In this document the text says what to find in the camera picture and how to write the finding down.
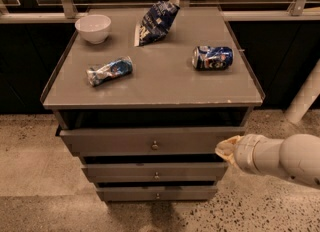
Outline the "grey top drawer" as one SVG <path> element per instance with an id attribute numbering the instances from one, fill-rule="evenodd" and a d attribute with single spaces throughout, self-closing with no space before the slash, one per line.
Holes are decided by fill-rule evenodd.
<path id="1" fill-rule="evenodd" d="M 62 130 L 72 154 L 133 156 L 210 154 L 217 143 L 243 135 L 243 127 L 180 127 Z"/>

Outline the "grey drawer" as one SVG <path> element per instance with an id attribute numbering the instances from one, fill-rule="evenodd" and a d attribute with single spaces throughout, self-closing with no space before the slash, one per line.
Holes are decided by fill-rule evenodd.
<path id="1" fill-rule="evenodd" d="M 97 188 L 96 192 L 105 202 L 191 201 L 211 199 L 217 192 L 217 186 L 107 187 Z"/>
<path id="2" fill-rule="evenodd" d="M 210 154 L 217 143 L 243 135 L 243 127 L 180 127 L 62 130 L 72 154 L 133 156 Z"/>
<path id="3" fill-rule="evenodd" d="M 134 163 L 88 164 L 82 171 L 90 182 L 216 181 L 227 169 L 225 163 Z"/>

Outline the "grey bottom drawer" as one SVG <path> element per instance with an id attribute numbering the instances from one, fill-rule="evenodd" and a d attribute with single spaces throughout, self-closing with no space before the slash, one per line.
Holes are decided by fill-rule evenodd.
<path id="1" fill-rule="evenodd" d="M 217 186 L 107 187 L 97 188 L 96 192 L 105 202 L 191 201 L 211 199 L 217 192 Z"/>

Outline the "grey drawer cabinet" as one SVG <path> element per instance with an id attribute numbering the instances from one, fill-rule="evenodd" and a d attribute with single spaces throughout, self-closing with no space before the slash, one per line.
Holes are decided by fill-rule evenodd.
<path id="1" fill-rule="evenodd" d="M 108 39 L 92 45 L 73 36 L 42 96 L 59 129 L 243 127 L 264 93 L 221 12 L 213 7 L 183 8 L 167 37 L 143 47 L 134 44 L 143 8 L 107 9 Z M 197 46 L 229 47 L 233 63 L 225 70 L 196 70 Z M 86 70 L 129 56 L 133 71 L 93 87 Z M 80 156 L 88 164 L 225 163 L 210 154 Z M 216 181 L 95 183 L 97 188 L 212 186 Z"/>

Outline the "grey middle drawer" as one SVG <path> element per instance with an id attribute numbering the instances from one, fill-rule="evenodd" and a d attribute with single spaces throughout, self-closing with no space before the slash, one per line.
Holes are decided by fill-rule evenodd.
<path id="1" fill-rule="evenodd" d="M 227 169 L 225 163 L 134 163 L 88 164 L 82 171 L 90 182 L 216 181 Z"/>

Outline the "blue soda can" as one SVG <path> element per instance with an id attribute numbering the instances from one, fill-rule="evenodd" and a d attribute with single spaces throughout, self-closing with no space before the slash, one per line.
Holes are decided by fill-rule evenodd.
<path id="1" fill-rule="evenodd" d="M 233 63 L 233 50 L 229 47 L 197 46 L 192 65 L 196 70 L 225 70 Z"/>

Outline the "white diagonal pole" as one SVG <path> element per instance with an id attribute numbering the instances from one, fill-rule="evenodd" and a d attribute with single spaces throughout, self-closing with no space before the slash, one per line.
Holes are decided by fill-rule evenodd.
<path id="1" fill-rule="evenodd" d="M 320 59 L 285 112 L 291 123 L 298 123 L 320 95 Z"/>

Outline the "blue chip bag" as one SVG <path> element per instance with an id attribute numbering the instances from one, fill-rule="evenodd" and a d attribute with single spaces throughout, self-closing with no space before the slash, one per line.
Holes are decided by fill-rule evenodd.
<path id="1" fill-rule="evenodd" d="M 138 45 L 144 46 L 167 36 L 180 10 L 170 1 L 158 1 L 143 16 L 138 29 Z"/>

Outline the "crushed blue plastic bottle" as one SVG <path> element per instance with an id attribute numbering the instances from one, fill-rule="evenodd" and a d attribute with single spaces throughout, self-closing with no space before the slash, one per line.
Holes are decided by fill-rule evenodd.
<path id="1" fill-rule="evenodd" d="M 133 63 L 129 56 L 120 57 L 106 64 L 90 67 L 86 70 L 87 79 L 91 86 L 96 87 L 106 81 L 131 74 Z"/>

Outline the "white ceramic bowl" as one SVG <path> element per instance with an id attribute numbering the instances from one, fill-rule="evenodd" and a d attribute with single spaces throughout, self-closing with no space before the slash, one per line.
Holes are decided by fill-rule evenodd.
<path id="1" fill-rule="evenodd" d="M 75 22 L 75 28 L 84 40 L 100 44 L 109 36 L 111 19 L 105 15 L 87 15 Z"/>

